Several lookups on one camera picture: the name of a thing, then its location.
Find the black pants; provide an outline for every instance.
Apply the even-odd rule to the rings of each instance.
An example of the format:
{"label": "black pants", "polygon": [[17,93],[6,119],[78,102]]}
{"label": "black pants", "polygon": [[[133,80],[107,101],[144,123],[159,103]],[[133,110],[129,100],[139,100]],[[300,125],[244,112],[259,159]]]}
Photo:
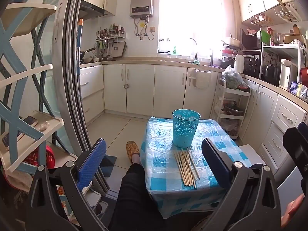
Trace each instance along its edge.
{"label": "black pants", "polygon": [[108,229],[110,231],[166,230],[165,221],[147,192],[144,168],[140,164],[132,164],[122,179]]}

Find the water heater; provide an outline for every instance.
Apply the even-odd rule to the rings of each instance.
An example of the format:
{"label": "water heater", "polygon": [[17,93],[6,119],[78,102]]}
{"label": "water heater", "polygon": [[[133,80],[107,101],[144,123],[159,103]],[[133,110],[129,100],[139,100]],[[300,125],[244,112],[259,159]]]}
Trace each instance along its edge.
{"label": "water heater", "polygon": [[153,0],[131,0],[130,17],[153,17]]}

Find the countertop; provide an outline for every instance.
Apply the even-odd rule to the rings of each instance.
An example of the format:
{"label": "countertop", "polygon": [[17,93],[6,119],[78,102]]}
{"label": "countertop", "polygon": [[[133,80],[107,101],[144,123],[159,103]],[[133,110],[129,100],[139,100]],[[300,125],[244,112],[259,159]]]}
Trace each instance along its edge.
{"label": "countertop", "polygon": [[[224,69],[209,66],[209,63],[207,62],[200,62],[200,66],[198,66],[196,64],[187,63],[188,61],[191,61],[191,60],[178,59],[178,58],[160,58],[160,57],[157,57],[157,58],[155,57],[153,58],[152,57],[132,57],[132,58],[121,58],[115,61],[100,61],[100,62],[81,64],[80,67],[86,68],[86,67],[92,67],[92,66],[103,65],[103,64],[104,65],[106,64],[154,64],[154,65],[168,65],[168,66],[185,67],[185,68],[197,68],[202,71],[210,70],[210,71],[218,72],[218,73],[221,73],[224,71]],[[267,82],[264,82],[260,79],[248,76],[248,75],[241,74],[241,76],[255,83],[258,83],[261,86],[264,86],[266,88],[269,88],[277,92],[277,94],[280,94],[288,98],[290,101],[294,102],[295,104],[297,104],[298,106],[300,106],[301,108],[303,108],[305,111],[308,112],[308,103],[304,102],[303,100],[291,94],[290,92],[282,88],[276,87],[272,84],[269,84]]]}

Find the metal screw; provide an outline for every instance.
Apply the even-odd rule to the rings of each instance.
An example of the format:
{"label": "metal screw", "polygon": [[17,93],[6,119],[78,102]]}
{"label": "metal screw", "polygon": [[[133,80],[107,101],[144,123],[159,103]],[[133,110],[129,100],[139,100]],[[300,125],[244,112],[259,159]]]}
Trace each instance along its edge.
{"label": "metal screw", "polygon": [[264,166],[263,169],[264,169],[265,171],[267,171],[267,172],[270,171],[270,167],[269,167],[269,166]]}
{"label": "metal screw", "polygon": [[236,162],[234,163],[234,166],[240,168],[240,167],[243,166],[243,164],[242,164],[241,162],[239,162],[239,161],[236,161]]}
{"label": "metal screw", "polygon": [[73,161],[68,161],[66,164],[65,164],[65,166],[67,166],[67,167],[72,167],[72,166],[74,166],[74,162]]}
{"label": "metal screw", "polygon": [[38,167],[38,170],[39,171],[43,171],[45,169],[45,166],[44,165],[40,165],[39,167]]}

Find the blue and white tablecloth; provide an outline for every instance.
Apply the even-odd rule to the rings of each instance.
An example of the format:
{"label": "blue and white tablecloth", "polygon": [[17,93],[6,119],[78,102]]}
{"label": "blue and white tablecloth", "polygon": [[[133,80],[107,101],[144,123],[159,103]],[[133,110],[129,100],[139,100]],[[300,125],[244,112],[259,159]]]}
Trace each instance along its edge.
{"label": "blue and white tablecloth", "polygon": [[246,167],[251,163],[235,142],[214,120],[200,120],[194,136],[191,152],[200,180],[197,189],[184,186],[173,151],[180,148],[172,144],[172,119],[152,117],[146,128],[140,157],[145,169],[147,190],[156,201],[164,218],[188,210],[209,210],[219,202],[225,190],[219,187],[201,151],[205,138],[226,152],[233,161],[241,161]]}

